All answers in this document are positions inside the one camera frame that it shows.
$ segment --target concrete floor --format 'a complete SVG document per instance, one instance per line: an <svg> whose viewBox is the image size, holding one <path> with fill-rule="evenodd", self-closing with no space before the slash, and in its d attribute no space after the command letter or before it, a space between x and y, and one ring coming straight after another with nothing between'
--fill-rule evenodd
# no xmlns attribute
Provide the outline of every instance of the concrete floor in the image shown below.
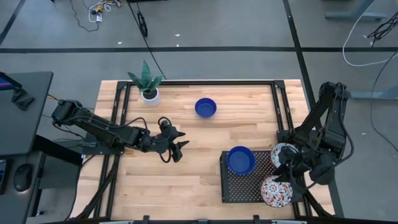
<svg viewBox="0 0 398 224"><path fill-rule="evenodd" d="M87 20L82 1L72 0L83 26L95 28ZM93 4L95 0L85 0ZM352 21L328 21L327 11L350 10L358 1L290 0L290 7L302 47L341 47L352 28ZM0 30L5 28L17 1L2 0ZM151 47L293 47L294 42L282 1L278 0L169 0L140 3L148 23ZM398 10L393 0L378 0L369 11L392 16ZM369 47L363 35L372 32L378 22L359 23L348 47ZM396 47L398 29L393 30L378 47ZM68 0L26 0L9 30L2 49L146 47L127 5L105 12L96 32L78 27ZM392 52L347 53L353 63L387 59ZM227 78L298 78L302 79L295 52L155 52L168 79ZM343 82L349 90L370 91L382 65L350 67L339 52L305 52L315 98L325 81ZM148 52L126 53L39 53L0 54L0 70L6 73L53 71L50 94L79 100L95 107L101 80L128 79L127 71L141 69L146 60L152 71L159 71ZM398 69L392 61L382 74L376 90L386 90L398 83ZM397 104L374 102L376 126L398 145L394 119ZM44 114L56 107L48 101ZM369 101L349 100L345 124L356 146L354 156L336 170L336 183L344 215L348 218L398 220L398 153L370 126ZM78 128L72 130L82 133ZM39 134L49 139L74 138L54 131L48 118L40 122ZM74 184L69 188L46 190L40 209L45 215L28 223L63 220L70 210Z"/></svg>

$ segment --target wooden table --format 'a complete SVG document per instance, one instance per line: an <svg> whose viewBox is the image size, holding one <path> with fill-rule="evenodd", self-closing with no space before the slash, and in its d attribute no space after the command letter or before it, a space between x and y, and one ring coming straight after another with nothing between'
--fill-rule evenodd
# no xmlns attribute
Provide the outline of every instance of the wooden table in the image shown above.
<svg viewBox="0 0 398 224"><path fill-rule="evenodd" d="M298 126L308 115L303 88L300 80L284 81L294 125ZM102 81L95 108L97 115L111 118L117 82ZM166 116L179 131L187 134L177 140L190 143L183 148L180 162L168 164L156 153L126 149L119 164L112 220L142 220L144 215L150 215L151 220L251 220L253 215L259 215L260 219L294 218L291 205L272 208L264 203L221 201L221 152L238 145L271 150L277 144L271 88L191 85L160 86L159 91L160 105L148 107L137 88L131 88L126 122L142 116L151 134L157 134L157 120ZM211 119L200 119L195 114L195 102L202 97L217 102L217 113ZM133 125L143 126L140 122ZM97 191L102 161L103 156L96 156L81 171L72 217L83 210ZM312 183L308 175L306 180L307 184ZM311 192L326 211L334 213L328 186L316 185ZM103 198L103 208L106 200L107 196Z"/></svg>

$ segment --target computer monitor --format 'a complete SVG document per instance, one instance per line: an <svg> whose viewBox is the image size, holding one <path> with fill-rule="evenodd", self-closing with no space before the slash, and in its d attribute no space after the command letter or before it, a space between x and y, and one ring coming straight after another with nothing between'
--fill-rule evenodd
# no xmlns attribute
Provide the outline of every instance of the computer monitor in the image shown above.
<svg viewBox="0 0 398 224"><path fill-rule="evenodd" d="M0 72L0 91L21 89L22 85L12 78L8 77L4 72Z"/></svg>

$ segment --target black metal frame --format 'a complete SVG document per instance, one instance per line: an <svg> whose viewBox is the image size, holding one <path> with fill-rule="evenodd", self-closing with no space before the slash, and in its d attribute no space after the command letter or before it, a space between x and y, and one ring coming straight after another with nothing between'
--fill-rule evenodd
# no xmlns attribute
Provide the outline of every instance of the black metal frame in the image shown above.
<svg viewBox="0 0 398 224"><path fill-rule="evenodd" d="M118 82L116 94L115 94L115 98L114 98L112 117L111 117L112 122L116 121L116 115L117 115L117 112L119 109L118 104L119 104L119 100L120 100L120 96L121 96L121 91L122 91L122 89L125 89L124 101L123 101L123 107L122 107L123 110L122 110L122 115L121 115L121 120L120 120L121 125L125 124L130 89L134 85L135 84L133 82ZM282 101L284 104L287 125L288 125L289 129L293 128L292 115L290 114L289 102L287 99L285 83L283 80L208 80L208 81L206 81L206 80L184 80L184 81L164 80L164 81L162 81L161 85L269 85L271 87L272 97L274 100L275 114L276 114L277 123L278 123L278 131L284 130L284 124L283 124L283 120L282 120L282 113L280 110L277 89L280 89L280 93L282 95ZM116 163L116 164L114 164L114 165L118 166L119 160L120 160L120 155L115 155L114 163ZM100 177L100 181L99 181L99 187L98 187L99 189L101 187L103 187L104 180L106 178L106 171L108 170L108 164L109 164L109 155L105 155L102 170L101 170L101 177ZM116 174L114 175L114 177L111 181L111 185L109 187L108 202L106 205L106 216L105 217L109 218L109 219L111 218L111 214L112 214L116 179L117 179L117 170L116 170ZM305 207L306 216L308 216L308 217L312 216L311 206L305 198L303 199L303 204ZM298 203L294 202L292 204L292 207L293 207L294 217L295 218L300 217L301 215L300 215L300 209L299 209ZM99 201L95 207L95 210L94 210L95 218L99 217L100 210L101 210L101 201ZM255 217L255 219L254 219L255 223L268 223L269 222L269 220L257 219L256 218L256 217L258 217L257 215L255 215L254 217ZM182 222L184 222L184 223L191 222L191 220L184 220ZM253 220L228 220L228 221L217 220L217 223L227 223L227 222L228 223L253 223Z"/></svg>

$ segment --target wire bundle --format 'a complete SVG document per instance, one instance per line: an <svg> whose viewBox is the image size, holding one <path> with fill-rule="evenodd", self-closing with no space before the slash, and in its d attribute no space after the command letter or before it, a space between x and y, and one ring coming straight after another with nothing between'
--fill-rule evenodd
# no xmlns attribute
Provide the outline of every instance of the wire bundle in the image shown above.
<svg viewBox="0 0 398 224"><path fill-rule="evenodd" d="M373 37L372 47L376 41L385 37L395 26L398 25L398 12L396 12L387 22L381 24L375 31L367 36Z"/></svg>

